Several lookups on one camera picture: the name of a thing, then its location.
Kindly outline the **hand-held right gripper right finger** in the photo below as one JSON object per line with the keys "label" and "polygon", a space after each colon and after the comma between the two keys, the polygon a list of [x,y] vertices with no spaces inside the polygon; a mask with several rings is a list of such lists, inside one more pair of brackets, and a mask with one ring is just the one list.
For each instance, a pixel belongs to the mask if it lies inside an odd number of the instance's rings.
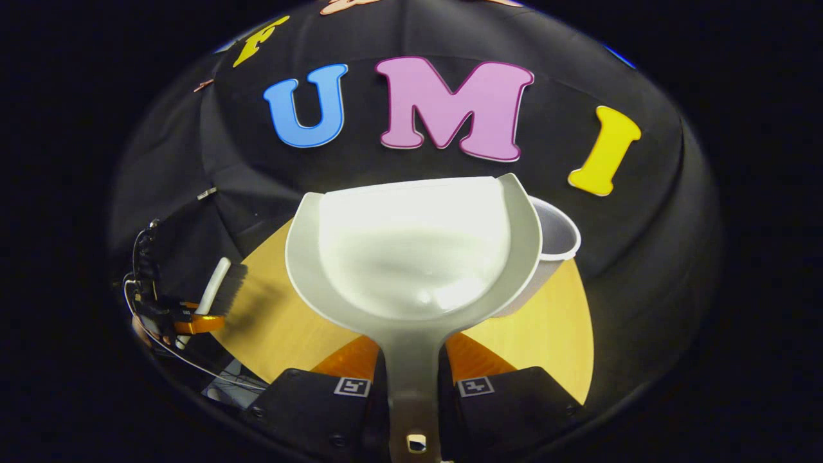
{"label": "hand-held right gripper right finger", "polygon": [[465,334],[445,343],[442,366],[446,461],[524,462],[584,424],[584,407],[543,367],[517,369]]}

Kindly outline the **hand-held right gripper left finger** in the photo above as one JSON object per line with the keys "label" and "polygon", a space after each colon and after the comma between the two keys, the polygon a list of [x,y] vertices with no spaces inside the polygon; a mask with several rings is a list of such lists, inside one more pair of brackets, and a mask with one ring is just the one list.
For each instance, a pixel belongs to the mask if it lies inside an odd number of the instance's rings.
{"label": "hand-held right gripper left finger", "polygon": [[286,369],[248,408],[255,431],[311,462],[388,462],[385,367],[365,336]]}

